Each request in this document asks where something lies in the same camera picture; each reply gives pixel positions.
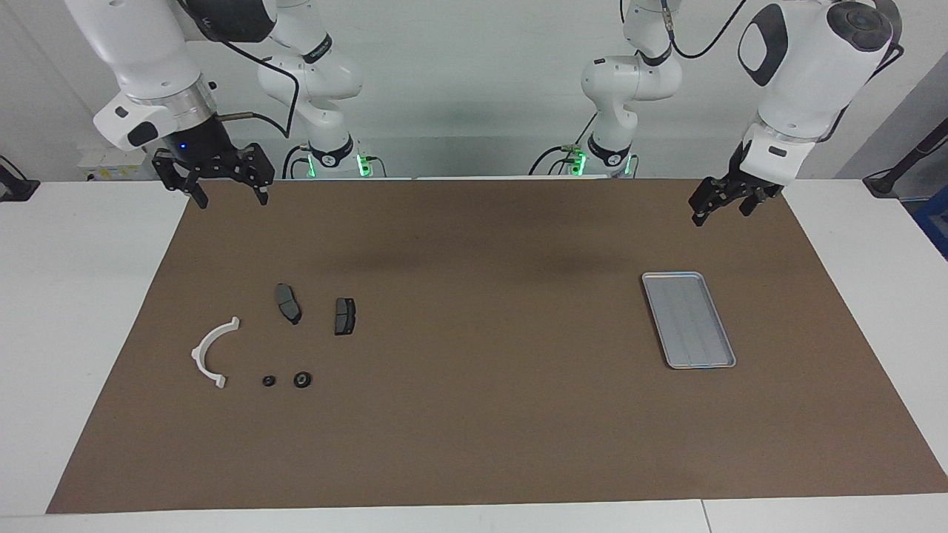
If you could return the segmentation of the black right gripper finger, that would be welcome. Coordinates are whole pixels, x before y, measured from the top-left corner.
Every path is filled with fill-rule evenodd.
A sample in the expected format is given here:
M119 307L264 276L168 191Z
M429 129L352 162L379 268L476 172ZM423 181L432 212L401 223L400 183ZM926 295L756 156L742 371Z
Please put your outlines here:
M270 202L268 189L273 185L275 170L270 158L258 143L235 152L235 180L252 189L258 203L267 206Z
M152 156L152 166L168 191L184 193L199 208L209 206L209 199L207 199L206 193L198 182L200 179L199 173L193 170L180 173L178 171L178 161L169 149L156 149Z

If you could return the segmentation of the silver metal tray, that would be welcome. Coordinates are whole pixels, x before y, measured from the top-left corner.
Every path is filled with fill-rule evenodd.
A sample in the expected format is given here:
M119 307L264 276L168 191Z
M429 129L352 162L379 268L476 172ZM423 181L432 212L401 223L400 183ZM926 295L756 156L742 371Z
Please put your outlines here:
M642 284L669 368L735 367L737 358L700 272L650 271Z

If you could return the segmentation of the white power strip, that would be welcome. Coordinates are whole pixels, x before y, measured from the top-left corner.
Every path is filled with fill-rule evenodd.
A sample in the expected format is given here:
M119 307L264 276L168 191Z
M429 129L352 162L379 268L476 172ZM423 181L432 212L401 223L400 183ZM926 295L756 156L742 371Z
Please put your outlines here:
M143 149L131 152L114 147L82 150L76 172L78 179L84 181L158 180L151 156Z

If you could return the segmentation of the black tripod stand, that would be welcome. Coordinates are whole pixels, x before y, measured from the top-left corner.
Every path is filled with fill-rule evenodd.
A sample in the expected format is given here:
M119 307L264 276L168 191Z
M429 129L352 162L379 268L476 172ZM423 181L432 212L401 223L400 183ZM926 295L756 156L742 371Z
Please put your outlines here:
M925 135L925 138L910 152L907 153L893 167L871 173L862 179L863 185L867 187L871 195L878 198L896 197L893 193L894 186L903 178L912 167L935 154L940 148L948 143L948 117L942 119L938 126Z

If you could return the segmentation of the long grey brake pad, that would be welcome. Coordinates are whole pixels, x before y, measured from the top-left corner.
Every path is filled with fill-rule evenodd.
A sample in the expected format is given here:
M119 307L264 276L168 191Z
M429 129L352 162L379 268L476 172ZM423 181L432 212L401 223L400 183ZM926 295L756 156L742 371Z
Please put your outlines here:
M288 284L280 283L275 287L275 300L282 317L293 325L298 325L302 317L302 310L294 295L293 288Z

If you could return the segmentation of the black clamp stand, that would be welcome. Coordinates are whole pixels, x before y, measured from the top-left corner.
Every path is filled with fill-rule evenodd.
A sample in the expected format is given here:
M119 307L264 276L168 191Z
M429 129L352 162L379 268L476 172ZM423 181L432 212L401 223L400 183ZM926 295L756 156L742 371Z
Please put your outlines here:
M39 180L29 179L7 156L0 155L0 203L26 202L41 186Z

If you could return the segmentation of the blue box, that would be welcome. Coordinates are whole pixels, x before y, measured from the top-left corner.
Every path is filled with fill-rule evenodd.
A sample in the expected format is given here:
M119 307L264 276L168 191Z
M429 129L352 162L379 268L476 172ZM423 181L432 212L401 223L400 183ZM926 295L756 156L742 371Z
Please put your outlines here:
M948 260L948 185L922 203L912 218L937 251Z

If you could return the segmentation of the brown table mat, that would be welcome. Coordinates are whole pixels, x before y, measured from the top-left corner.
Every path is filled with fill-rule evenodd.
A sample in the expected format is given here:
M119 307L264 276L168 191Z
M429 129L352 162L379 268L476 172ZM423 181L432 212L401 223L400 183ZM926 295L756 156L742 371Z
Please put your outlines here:
M697 227L687 180L204 188L50 513L948 492L783 198ZM667 366L650 271L704 276L735 367ZM220 390L190 352L233 316Z

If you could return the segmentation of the white curved plastic bracket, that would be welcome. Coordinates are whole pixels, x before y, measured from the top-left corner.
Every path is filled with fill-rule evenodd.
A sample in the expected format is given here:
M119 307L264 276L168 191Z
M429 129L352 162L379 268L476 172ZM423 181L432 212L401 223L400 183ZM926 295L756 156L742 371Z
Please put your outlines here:
M218 340L218 338L223 337L224 335L237 331L241 325L240 317L233 316L228 323L218 325L216 328L213 328L204 335L202 340L199 341L199 344L193 348L190 352L190 357L194 361L197 370L205 378L210 379L216 388L222 390L226 387L227 377L226 375L220 374L220 372L210 371L210 368L207 368L207 352L209 352L211 345Z

